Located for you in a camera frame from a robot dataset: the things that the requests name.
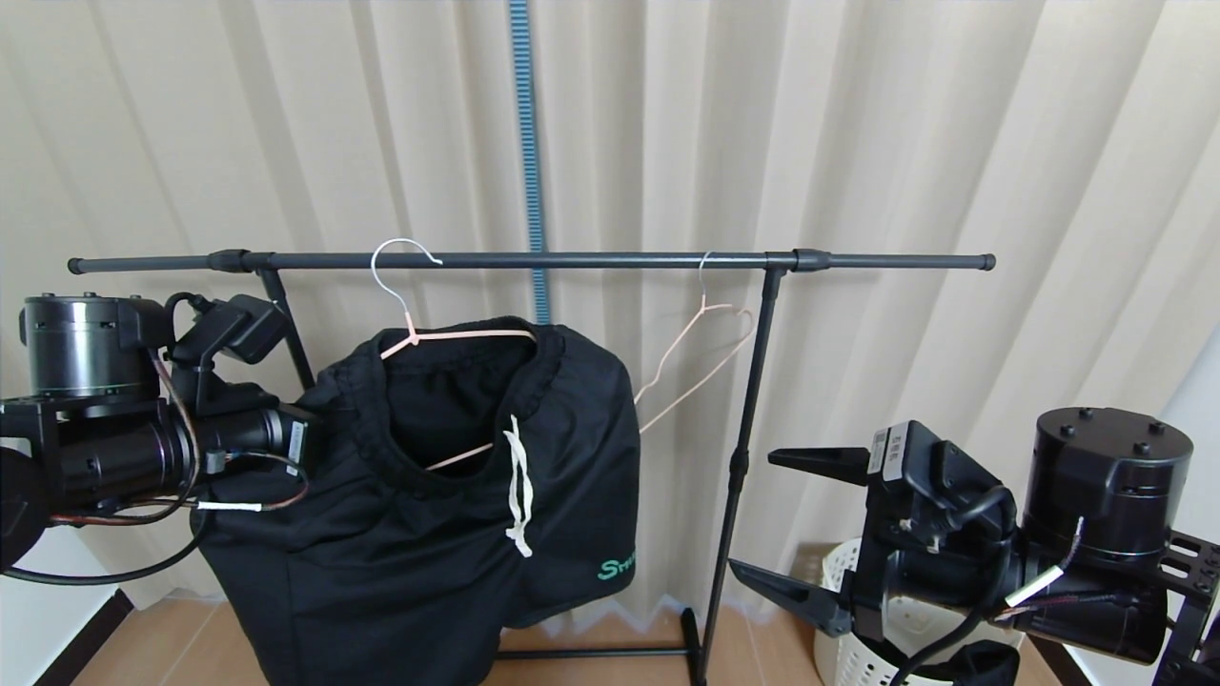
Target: clothes hanger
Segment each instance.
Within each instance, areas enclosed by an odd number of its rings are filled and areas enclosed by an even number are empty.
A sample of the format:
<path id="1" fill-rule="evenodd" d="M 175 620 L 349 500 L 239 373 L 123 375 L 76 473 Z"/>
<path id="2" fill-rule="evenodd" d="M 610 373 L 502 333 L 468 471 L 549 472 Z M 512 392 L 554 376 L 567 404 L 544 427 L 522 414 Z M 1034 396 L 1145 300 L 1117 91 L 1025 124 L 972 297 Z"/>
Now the clothes hanger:
<path id="1" fill-rule="evenodd" d="M 708 314 L 710 311 L 723 310 L 723 309 L 732 309 L 733 308 L 733 305 L 731 303 L 720 303 L 720 304 L 716 304 L 716 305 L 709 305 L 708 304 L 708 284 L 704 283 L 704 281 L 703 281 L 703 265 L 708 261 L 708 256 L 709 255 L 711 255 L 711 250 L 708 250 L 706 253 L 704 253 L 703 254 L 703 259 L 699 260 L 699 288 L 702 291 L 702 295 L 699 297 L 699 311 L 697 311 L 694 314 L 694 316 L 691 317 L 691 321 L 688 321 L 687 325 L 686 325 L 686 327 L 682 330 L 682 332 L 678 333 L 678 337 L 675 338 L 673 343 L 670 344 L 670 349 L 665 350 L 665 354 L 661 355 L 661 364 L 656 365 L 656 375 L 653 376 L 653 380 L 649 381 L 648 383 L 645 383 L 636 393 L 634 403 L 637 405 L 639 405 L 639 399 L 644 397 L 644 392 L 648 391 L 649 388 L 651 388 L 653 386 L 656 386 L 656 382 L 659 382 L 661 380 L 661 371 L 665 369 L 666 360 L 670 359 L 670 355 L 678 347 L 678 343 L 681 343 L 682 339 L 686 338 L 686 334 L 689 333 L 692 328 L 694 328 L 695 322 L 699 321 L 699 319 L 703 317 L 703 315 L 705 315 L 705 314 Z M 754 328 L 756 326 L 756 322 L 754 321 L 754 312 L 752 310 L 747 309 L 747 308 L 742 308 L 742 309 L 737 310 L 736 312 L 733 312 L 733 314 L 737 315 L 737 316 L 741 316 L 741 315 L 749 316 L 750 317 L 750 330 L 745 332 L 745 336 L 743 336 L 741 339 L 737 341 L 737 344 L 733 345 L 733 349 L 730 350 L 727 355 L 725 355 L 725 359 L 720 360 L 720 363 L 716 366 L 711 367 L 711 371 L 709 371 L 706 374 L 706 376 L 704 376 L 703 378 L 700 378 L 699 382 L 695 383 L 694 386 L 692 386 L 686 393 L 678 395 L 676 400 L 673 400 L 672 403 L 670 403 L 669 405 L 666 405 L 664 410 L 661 410 L 656 416 L 654 416 L 653 419 L 650 419 L 644 426 L 639 427 L 639 432 L 640 433 L 648 431 L 654 424 L 658 422 L 658 420 L 660 420 L 662 416 L 665 416 L 666 414 L 669 414 L 670 410 L 672 410 L 673 408 L 676 408 L 678 405 L 678 403 L 681 403 L 682 400 L 686 400 L 687 398 L 689 398 L 692 393 L 694 393 L 695 391 L 699 389 L 700 386 L 703 386 L 704 383 L 706 383 L 708 380 L 710 380 L 717 371 L 720 371 L 720 369 L 722 366 L 725 366 L 726 364 L 728 364 L 728 360 L 733 359 L 733 355 L 736 355 L 745 345 L 745 342 L 749 341 L 750 337 L 754 336 Z"/>
<path id="2" fill-rule="evenodd" d="M 432 253 L 429 253 L 427 248 L 425 248 L 417 240 L 412 240 L 410 238 L 390 238 L 389 240 L 386 240 L 384 243 L 382 243 L 381 245 L 378 245 L 376 250 L 373 250 L 372 260 L 370 260 L 370 262 L 368 262 L 368 269 L 373 272 L 373 280 L 377 282 L 377 286 L 381 286 L 382 291 L 384 291 L 384 292 L 389 293 L 390 295 L 393 295 L 394 299 L 398 300 L 403 305 L 403 315 L 406 317 L 406 332 L 407 332 L 406 333 L 406 338 L 399 341 L 398 343 L 395 343 L 395 344 L 390 345 L 388 349 L 386 349 L 386 352 L 383 352 L 381 354 L 381 358 L 383 360 L 388 359 L 390 355 L 394 355 L 395 353 L 398 353 L 399 350 L 406 348 L 407 345 L 418 345 L 420 342 L 422 342 L 422 341 L 454 341 L 454 339 L 458 339 L 458 338 L 492 338 L 492 337 L 498 337 L 498 336 L 520 336 L 520 337 L 523 337 L 523 338 L 528 338 L 528 339 L 531 339 L 531 341 L 533 341 L 536 343 L 538 342 L 538 339 L 534 338 L 533 333 L 529 333 L 528 331 L 516 330 L 516 328 L 487 328 L 487 330 L 477 330 L 477 331 L 453 331 L 453 332 L 447 332 L 447 333 L 420 333 L 418 331 L 416 331 L 415 322 L 411 321 L 411 310 L 410 310 L 410 308 L 406 306 L 406 300 L 404 300 L 401 295 L 399 295 L 398 293 L 395 293 L 393 288 L 386 286 L 386 282 L 383 282 L 381 280 L 381 276 L 377 275 L 377 255 L 379 255 L 381 251 L 384 250 L 387 245 L 390 245 L 393 243 L 410 243 L 411 245 L 415 245 L 416 248 L 418 248 L 420 251 L 422 251 L 429 260 L 432 260 L 432 262 L 438 264 L 438 265 L 443 265 L 444 264 L 443 261 L 440 261 L 439 259 L 437 259 Z M 514 430 L 516 430 L 516 420 L 514 420 L 512 424 L 514 424 Z M 492 446 L 493 446 L 493 443 L 488 443 L 486 446 L 479 446 L 478 448 L 475 448 L 472 450 L 466 450 L 465 453 L 462 453 L 460 455 L 454 455 L 451 458 L 440 460 L 439 463 L 437 463 L 434 465 L 429 465 L 429 466 L 427 466 L 425 469 L 427 469 L 428 471 L 436 471 L 436 470 L 438 470 L 440 468 L 449 466 L 449 465 L 451 465 L 454 463 L 458 463 L 460 460 L 464 460 L 466 458 L 470 458 L 470 457 L 477 455 L 479 453 L 484 453 L 487 450 L 490 450 Z"/>

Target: white hanger hook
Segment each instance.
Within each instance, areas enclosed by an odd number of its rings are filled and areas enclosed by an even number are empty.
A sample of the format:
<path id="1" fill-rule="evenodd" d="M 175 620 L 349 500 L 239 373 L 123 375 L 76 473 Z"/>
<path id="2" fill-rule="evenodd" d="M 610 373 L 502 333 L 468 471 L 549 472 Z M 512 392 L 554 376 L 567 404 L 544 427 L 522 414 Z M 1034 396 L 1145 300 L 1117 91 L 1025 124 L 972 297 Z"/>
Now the white hanger hook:
<path id="1" fill-rule="evenodd" d="M 699 303 L 704 306 L 708 304 L 708 284 L 703 282 L 703 265 L 708 264 L 708 258 L 711 255 L 711 250 L 703 254 L 703 259 L 699 260 L 699 289 L 703 295 L 699 297 Z"/>
<path id="2" fill-rule="evenodd" d="M 406 306 L 406 300 L 404 300 L 401 295 L 399 295 L 398 293 L 395 293 L 393 288 L 390 288 L 389 286 L 386 286 L 386 282 L 382 281 L 381 276 L 378 276 L 378 273 L 377 273 L 377 255 L 379 255 L 381 251 L 384 250 L 387 245 L 390 245 L 393 243 L 410 243 L 411 245 L 415 245 L 416 248 L 418 248 L 420 251 L 422 251 L 425 255 L 427 255 L 427 258 L 429 260 L 432 260 L 434 264 L 443 265 L 444 262 L 442 262 L 440 260 L 438 260 L 418 240 L 412 240 L 410 238 L 390 238 L 389 240 L 387 240 L 387 242 L 382 243 L 381 245 L 378 245 L 376 250 L 373 250 L 373 258 L 368 261 L 368 269 L 373 272 L 373 281 L 377 282 L 377 286 L 381 286 L 382 291 L 389 293 L 390 295 L 394 297 L 395 300 L 398 300 L 399 303 L 401 303 L 401 305 L 403 305 L 403 314 L 406 315 L 406 326 L 407 326 L 407 328 L 411 328 L 412 333 L 414 333 L 414 328 L 415 327 L 411 326 L 411 310 L 410 310 L 410 308 Z"/>

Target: horizontal rod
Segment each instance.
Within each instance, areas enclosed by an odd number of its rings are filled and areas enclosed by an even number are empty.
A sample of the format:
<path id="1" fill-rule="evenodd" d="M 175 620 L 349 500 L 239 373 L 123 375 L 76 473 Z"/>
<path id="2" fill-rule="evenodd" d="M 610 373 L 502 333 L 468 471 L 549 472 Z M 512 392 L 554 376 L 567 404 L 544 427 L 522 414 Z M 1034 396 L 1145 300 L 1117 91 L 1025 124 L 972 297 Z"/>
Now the horizontal rod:
<path id="1" fill-rule="evenodd" d="M 368 269 L 371 253 L 249 253 L 221 250 L 211 255 L 166 258 L 104 258 L 68 260 L 72 273 L 122 271 L 216 270 L 342 270 Z M 437 253 L 442 264 L 417 253 L 377 256 L 384 269 L 969 269 L 989 270 L 994 255 L 837 255 L 798 249 L 782 253 Z"/>
<path id="2" fill-rule="evenodd" d="M 500 651 L 499 660 L 553 660 L 559 658 L 638 658 L 684 655 L 687 648 L 569 648 L 561 651 Z"/>

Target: white plastic basket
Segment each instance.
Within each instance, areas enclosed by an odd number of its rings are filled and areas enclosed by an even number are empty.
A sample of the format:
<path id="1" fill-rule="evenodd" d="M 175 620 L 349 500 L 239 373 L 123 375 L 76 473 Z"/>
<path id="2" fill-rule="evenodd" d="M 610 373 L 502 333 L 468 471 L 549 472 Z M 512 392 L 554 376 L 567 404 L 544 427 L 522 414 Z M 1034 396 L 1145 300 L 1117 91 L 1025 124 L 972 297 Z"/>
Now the white plastic basket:
<path id="1" fill-rule="evenodd" d="M 838 591 L 843 583 L 843 572 L 855 569 L 860 557 L 860 540 L 853 538 L 837 546 L 822 560 L 822 586 Z M 886 625 L 886 638 L 903 653 L 910 655 L 916 651 L 944 636 L 961 623 L 961 615 L 937 605 L 910 598 L 891 598 L 887 605 L 889 624 Z M 1006 631 L 991 625 L 975 629 L 960 643 L 942 651 L 928 660 L 938 664 L 953 657 L 958 648 L 975 641 L 989 640 L 1019 647 L 1022 634 Z M 814 638 L 814 664 L 826 686 L 887 686 L 889 679 L 898 671 L 893 665 L 881 659 L 854 634 L 831 638 L 817 632 Z M 903 684 L 909 686 L 952 686 L 949 681 L 910 676 Z"/>

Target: clothes rack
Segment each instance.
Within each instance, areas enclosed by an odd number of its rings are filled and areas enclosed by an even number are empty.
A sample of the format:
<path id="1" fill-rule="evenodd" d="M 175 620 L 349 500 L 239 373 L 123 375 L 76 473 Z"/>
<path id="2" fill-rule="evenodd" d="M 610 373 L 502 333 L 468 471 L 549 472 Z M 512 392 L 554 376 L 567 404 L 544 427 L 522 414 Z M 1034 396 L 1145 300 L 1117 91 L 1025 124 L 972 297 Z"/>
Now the clothes rack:
<path id="1" fill-rule="evenodd" d="M 209 255 L 162 258 L 115 258 L 68 260 L 72 273 L 212 270 L 231 273 L 255 273 L 262 282 L 267 297 L 292 322 L 287 336 L 288 350 L 301 386 L 314 386 L 314 372 L 301 344 L 300 333 L 288 304 L 288 293 L 279 277 L 282 270 L 340 270 L 368 269 L 370 253 L 251 253 L 249 250 L 220 250 Z M 437 253 L 443 264 L 434 264 L 422 254 L 382 254 L 378 269 L 454 270 L 454 269 L 689 269 L 703 264 L 704 269 L 762 270 L 761 306 L 754 337 L 745 383 L 745 399 L 737 446 L 728 460 L 728 494 L 716 549 L 712 571 L 711 597 L 708 616 L 700 638 L 694 610 L 682 612 L 682 646 L 647 646 L 638 648 L 578 648 L 553 651 L 501 651 L 498 659 L 558 659 L 558 658 L 614 658 L 643 655 L 682 655 L 687 660 L 693 686 L 708 682 L 708 664 L 711 657 L 716 619 L 725 585 L 728 549 L 732 544 L 737 507 L 749 469 L 749 442 L 754 428 L 754 413 L 762 383 L 762 364 L 766 360 L 775 304 L 780 295 L 780 280 L 792 272 L 816 272 L 830 269 L 967 269 L 989 271 L 996 266 L 994 255 L 839 255 L 825 250 L 798 248 L 767 253 Z"/>

